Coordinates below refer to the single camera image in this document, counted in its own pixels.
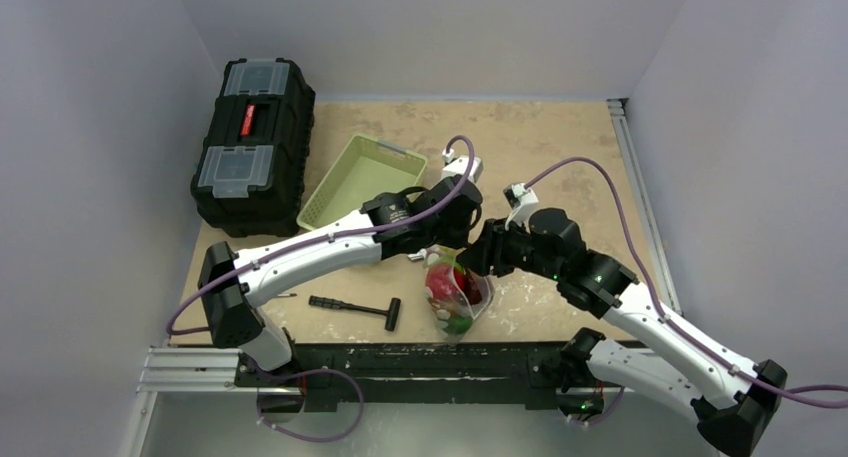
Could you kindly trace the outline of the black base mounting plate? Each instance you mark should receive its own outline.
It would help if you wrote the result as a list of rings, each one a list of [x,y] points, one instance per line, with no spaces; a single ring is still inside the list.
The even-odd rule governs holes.
[[[504,404],[595,416],[618,391],[599,382],[562,342],[298,344],[281,370],[260,371],[239,355],[234,384],[292,390],[306,411],[354,403]]]

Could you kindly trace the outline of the pale green perforated basket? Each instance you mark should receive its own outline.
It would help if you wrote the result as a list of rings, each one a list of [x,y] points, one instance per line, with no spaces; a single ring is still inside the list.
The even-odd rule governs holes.
[[[423,182],[428,158],[364,134],[354,135],[296,218],[307,231],[328,225],[385,192]]]

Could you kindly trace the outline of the red tomato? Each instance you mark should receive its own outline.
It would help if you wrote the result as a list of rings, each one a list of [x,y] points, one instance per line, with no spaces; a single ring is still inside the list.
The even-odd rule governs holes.
[[[450,301],[460,294],[454,270],[454,265],[446,262],[438,263],[428,269],[425,286],[433,299]]]

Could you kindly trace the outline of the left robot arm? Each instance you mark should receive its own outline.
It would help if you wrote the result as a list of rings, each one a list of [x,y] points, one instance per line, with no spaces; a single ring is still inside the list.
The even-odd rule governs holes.
[[[272,385],[289,384],[297,376],[298,359],[289,334],[263,314],[265,304],[347,267],[433,245],[465,247],[482,203],[474,183],[453,176],[432,188],[381,193],[331,224],[264,248],[210,246],[198,289],[213,346],[238,348]]]

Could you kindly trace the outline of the clear zip top bag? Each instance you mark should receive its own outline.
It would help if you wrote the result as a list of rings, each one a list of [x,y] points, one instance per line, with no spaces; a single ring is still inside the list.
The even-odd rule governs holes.
[[[453,249],[448,249],[442,246],[433,246],[427,248],[427,256],[423,260],[423,267],[425,269],[425,279],[427,275],[427,271],[430,267],[441,263],[451,263],[454,265],[454,276],[457,286],[460,289],[460,294],[456,296],[454,300],[435,300],[431,297],[430,291],[425,286],[424,279],[424,296],[428,302],[428,305],[431,309],[431,313],[435,319],[435,327],[437,333],[441,336],[441,338],[451,344],[454,345],[460,342],[468,331],[472,328],[474,323],[483,315],[483,313],[490,306],[493,299],[493,284],[492,279],[488,276],[480,276],[481,277],[481,287],[483,292],[483,301],[475,306],[471,306],[466,300],[464,290],[465,290],[465,274],[467,272],[472,272],[462,267],[460,264],[456,262],[457,251]],[[437,326],[437,320],[442,319],[445,320],[451,315],[464,315],[470,316],[474,319],[474,323],[471,328],[462,336],[449,336],[440,330]]]

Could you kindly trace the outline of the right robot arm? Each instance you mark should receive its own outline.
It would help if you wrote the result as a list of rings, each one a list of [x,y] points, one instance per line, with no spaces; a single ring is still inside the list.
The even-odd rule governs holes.
[[[548,278],[573,307],[626,331],[651,350],[629,355],[618,343],[580,329],[560,352],[563,385],[592,377],[615,382],[679,411],[727,456],[750,456],[779,408],[787,373],[772,360],[756,363],[707,337],[665,304],[613,257],[587,247],[562,209],[533,213],[527,225],[489,219],[459,263],[481,276],[516,269]]]

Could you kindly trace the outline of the dark red apple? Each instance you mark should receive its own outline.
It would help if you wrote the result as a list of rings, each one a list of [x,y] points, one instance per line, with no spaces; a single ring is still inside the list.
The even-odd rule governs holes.
[[[483,301],[483,292],[481,287],[481,277],[473,272],[465,274],[465,290],[466,300],[471,306],[480,304]]]

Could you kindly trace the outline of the green bell pepper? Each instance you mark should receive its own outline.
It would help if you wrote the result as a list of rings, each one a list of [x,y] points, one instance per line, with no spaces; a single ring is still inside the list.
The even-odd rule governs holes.
[[[442,332],[449,336],[462,336],[473,325],[474,319],[470,316],[451,315],[447,319],[437,320],[437,326]]]

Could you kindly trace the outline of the black hammer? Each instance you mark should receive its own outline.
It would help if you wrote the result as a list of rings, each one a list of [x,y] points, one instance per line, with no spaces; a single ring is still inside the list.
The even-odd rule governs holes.
[[[390,300],[387,309],[379,309],[352,304],[338,299],[311,295],[308,299],[308,304],[313,307],[325,309],[355,311],[382,316],[385,319],[384,330],[388,332],[394,332],[396,330],[397,322],[399,319],[402,301],[397,297],[393,297]]]

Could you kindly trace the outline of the red handled adjustable wrench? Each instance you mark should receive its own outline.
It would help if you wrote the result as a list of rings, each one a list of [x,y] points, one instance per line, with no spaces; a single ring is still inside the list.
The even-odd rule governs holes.
[[[418,252],[408,254],[407,258],[412,262],[419,262],[419,261],[424,260],[426,258],[426,256],[427,256],[427,250],[421,249]]]

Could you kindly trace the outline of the black plastic toolbox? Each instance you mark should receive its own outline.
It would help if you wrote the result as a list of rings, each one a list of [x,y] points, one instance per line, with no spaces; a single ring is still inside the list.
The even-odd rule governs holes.
[[[226,64],[190,193],[230,237],[298,233],[316,93],[292,60]]]

